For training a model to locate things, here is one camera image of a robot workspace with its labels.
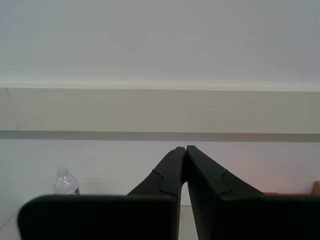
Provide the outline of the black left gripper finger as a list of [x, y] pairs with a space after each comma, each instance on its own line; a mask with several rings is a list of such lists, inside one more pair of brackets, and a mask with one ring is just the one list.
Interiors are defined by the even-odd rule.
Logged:
[[127, 195], [44, 195], [26, 203], [23, 240], [176, 240], [186, 149], [171, 150]]
[[320, 198], [266, 195], [189, 145], [187, 186], [200, 240], [318, 240]]

